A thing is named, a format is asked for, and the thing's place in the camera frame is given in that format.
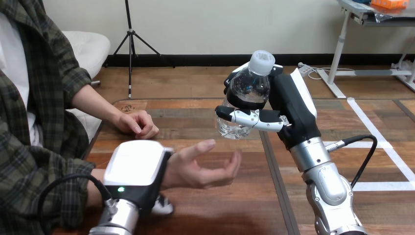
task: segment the logo on table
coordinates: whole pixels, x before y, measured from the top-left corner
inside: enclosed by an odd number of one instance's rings
[[[135,107],[133,107],[131,105],[126,105],[125,107],[121,108],[121,110],[126,112],[126,113],[132,111],[133,109],[135,109]]]

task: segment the black baseboard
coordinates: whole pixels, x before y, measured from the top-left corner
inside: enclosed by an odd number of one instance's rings
[[[251,55],[163,55],[171,64],[183,66],[240,66],[249,61]],[[331,65],[334,54],[275,54],[276,64],[295,66],[299,62],[307,65]],[[343,54],[340,65],[388,65],[397,63],[401,54]],[[407,55],[413,61],[415,55]],[[130,57],[127,54],[109,55],[104,65],[109,67],[128,67]],[[137,55],[134,67],[168,67],[155,54]]]

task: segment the white bottle cap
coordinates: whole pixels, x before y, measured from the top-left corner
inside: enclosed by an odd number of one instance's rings
[[[268,75],[275,64],[275,57],[264,50],[257,50],[252,54],[248,68],[250,71],[260,75]]]

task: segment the table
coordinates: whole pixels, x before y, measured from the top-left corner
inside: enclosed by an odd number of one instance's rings
[[[305,197],[305,184],[277,134],[254,130],[245,140],[222,138],[217,132],[214,113],[221,102],[221,99],[146,99],[114,104],[126,113],[145,109],[160,129],[156,140],[164,146],[179,150],[201,140],[216,139],[217,146],[199,159],[203,166],[222,165],[236,148],[243,150],[241,168],[231,186],[163,192],[175,205],[175,213],[167,218],[141,221],[136,234],[315,235],[314,214]],[[314,100],[314,103],[323,141],[369,132],[346,100]],[[358,100],[357,104],[415,171],[411,151],[415,143],[415,122],[410,117],[415,112],[415,100]],[[105,168],[113,150],[132,139],[104,124],[87,160],[95,162],[98,168]],[[368,150],[343,148],[333,152],[332,158],[340,173],[351,180]],[[392,186],[378,190],[362,188],[384,182]],[[395,184],[407,186],[408,183],[385,150],[376,150],[356,186],[354,199],[355,212],[371,235],[413,234],[415,189],[394,188]],[[90,211],[79,231],[58,229],[54,234],[88,234],[98,223],[100,212]]]
[[[345,44],[347,28],[350,20],[352,19],[359,25],[364,27],[414,27],[414,19],[394,19],[393,21],[384,21],[377,23],[373,9],[365,4],[354,2],[353,0],[338,0],[339,5],[342,7],[342,12],[345,14],[345,20],[343,22],[342,31],[337,42],[336,51],[334,53],[333,62],[331,64],[330,73],[326,71],[317,70],[318,74],[330,88],[333,94],[337,98],[346,98],[343,92],[334,83],[335,76],[396,76],[401,82],[408,86],[411,90],[415,91],[415,63],[411,70],[356,70],[356,71],[337,71],[339,60],[342,55],[343,46]],[[407,45],[405,51],[409,51],[412,44]],[[404,59],[406,54],[403,54],[400,62]]]

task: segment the orange box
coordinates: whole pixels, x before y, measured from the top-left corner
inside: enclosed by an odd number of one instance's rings
[[[409,4],[409,0],[372,0],[372,4],[387,9],[406,8]]]

